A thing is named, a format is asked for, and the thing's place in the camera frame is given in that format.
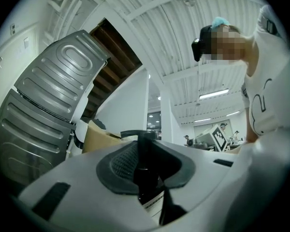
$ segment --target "cardboard box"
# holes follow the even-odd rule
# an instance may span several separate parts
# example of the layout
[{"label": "cardboard box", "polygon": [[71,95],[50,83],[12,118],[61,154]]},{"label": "cardboard box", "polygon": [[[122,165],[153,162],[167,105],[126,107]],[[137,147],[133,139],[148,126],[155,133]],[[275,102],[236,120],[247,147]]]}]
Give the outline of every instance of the cardboard box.
[{"label": "cardboard box", "polygon": [[102,130],[93,121],[90,121],[84,141],[83,153],[107,148],[125,142],[126,140],[122,141],[120,139],[120,135]]}]

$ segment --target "wall outlet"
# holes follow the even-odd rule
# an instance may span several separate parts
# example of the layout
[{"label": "wall outlet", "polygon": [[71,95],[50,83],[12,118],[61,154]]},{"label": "wall outlet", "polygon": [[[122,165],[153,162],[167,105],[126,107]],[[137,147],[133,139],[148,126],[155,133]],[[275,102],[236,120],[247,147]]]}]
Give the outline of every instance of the wall outlet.
[{"label": "wall outlet", "polygon": [[15,24],[14,23],[10,25],[10,33],[11,33],[11,35],[13,35],[13,34],[16,33],[16,31],[15,31]]}]

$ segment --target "window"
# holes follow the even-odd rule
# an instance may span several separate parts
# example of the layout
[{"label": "window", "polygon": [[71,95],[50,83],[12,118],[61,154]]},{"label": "window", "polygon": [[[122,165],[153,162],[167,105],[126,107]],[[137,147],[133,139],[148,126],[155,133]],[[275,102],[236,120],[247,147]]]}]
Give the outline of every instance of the window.
[{"label": "window", "polygon": [[161,112],[147,114],[147,130],[161,131]]}]

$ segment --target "blue hair clip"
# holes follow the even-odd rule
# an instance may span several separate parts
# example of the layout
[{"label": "blue hair clip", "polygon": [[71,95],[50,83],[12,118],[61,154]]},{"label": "blue hair clip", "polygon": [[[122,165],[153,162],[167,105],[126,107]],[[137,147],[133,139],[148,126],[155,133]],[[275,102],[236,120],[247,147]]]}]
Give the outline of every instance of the blue hair clip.
[{"label": "blue hair clip", "polygon": [[222,17],[216,17],[213,22],[212,22],[212,26],[211,29],[216,29],[218,28],[221,24],[225,24],[225,25],[230,25],[230,23]]}]

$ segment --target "white pillar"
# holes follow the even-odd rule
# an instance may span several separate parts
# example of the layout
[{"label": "white pillar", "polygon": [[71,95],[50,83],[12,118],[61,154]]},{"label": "white pillar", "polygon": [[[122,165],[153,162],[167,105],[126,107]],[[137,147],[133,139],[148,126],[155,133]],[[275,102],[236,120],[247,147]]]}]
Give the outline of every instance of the white pillar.
[{"label": "white pillar", "polygon": [[109,96],[95,118],[106,126],[107,131],[119,134],[121,131],[146,130],[147,111],[148,73],[141,68]]},{"label": "white pillar", "polygon": [[173,142],[172,111],[169,92],[164,89],[160,91],[161,104],[161,140]]}]

